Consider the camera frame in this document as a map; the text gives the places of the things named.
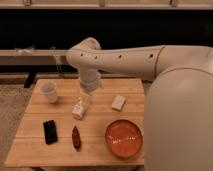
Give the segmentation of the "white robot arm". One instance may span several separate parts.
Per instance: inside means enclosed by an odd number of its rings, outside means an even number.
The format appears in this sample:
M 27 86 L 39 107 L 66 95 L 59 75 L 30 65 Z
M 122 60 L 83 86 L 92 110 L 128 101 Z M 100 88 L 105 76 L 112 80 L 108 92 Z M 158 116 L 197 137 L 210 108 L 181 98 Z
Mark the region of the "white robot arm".
M 145 171 L 213 171 L 213 48 L 161 45 L 103 50 L 94 38 L 69 49 L 80 85 L 101 70 L 149 80 L 144 108 Z

